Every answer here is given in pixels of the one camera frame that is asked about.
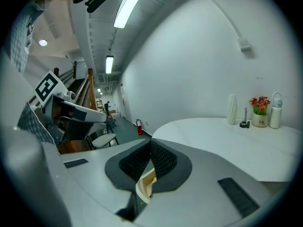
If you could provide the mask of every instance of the person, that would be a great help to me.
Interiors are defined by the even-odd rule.
[[[109,104],[109,101],[107,101],[107,103],[104,104],[104,109],[106,110],[108,116],[110,116],[110,115],[109,115],[109,111],[108,111],[108,107],[110,107],[110,106],[108,106],[108,104]]]
[[[35,20],[46,10],[52,0],[30,0],[14,21],[11,31],[4,44],[4,51],[8,54],[17,70],[23,74],[27,63],[29,48],[32,43],[32,34]],[[55,108],[53,120],[60,115],[61,109]],[[35,112],[27,102],[18,122],[18,127],[36,135],[41,142],[54,144],[54,140],[43,126],[41,108]]]

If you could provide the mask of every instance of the black slot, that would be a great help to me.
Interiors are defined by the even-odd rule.
[[[243,218],[259,208],[259,205],[230,177],[218,181]]]
[[[75,161],[69,161],[69,162],[65,162],[64,165],[66,168],[71,168],[74,166],[79,166],[82,165],[84,163],[87,163],[88,161],[86,159],[79,159],[79,160],[75,160]]]

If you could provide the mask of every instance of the fire extinguisher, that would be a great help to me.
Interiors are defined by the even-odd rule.
[[[143,135],[141,120],[137,119],[136,124],[137,124],[138,135]]]

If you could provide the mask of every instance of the floor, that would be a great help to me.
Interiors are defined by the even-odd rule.
[[[128,122],[124,117],[116,120],[116,127],[113,128],[113,132],[117,135],[119,144],[125,144],[133,140],[148,139],[149,137],[145,134],[138,135],[136,127]],[[110,142],[111,146],[116,146],[115,140]]]

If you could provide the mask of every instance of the ceiling light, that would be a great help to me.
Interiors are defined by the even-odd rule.
[[[41,45],[41,46],[47,46],[47,40],[45,40],[45,39],[40,40],[39,41],[39,45]]]
[[[112,55],[108,55],[106,57],[106,74],[112,73],[112,67],[113,67],[114,57]]]
[[[115,28],[124,28],[138,0],[122,0],[115,22]]]

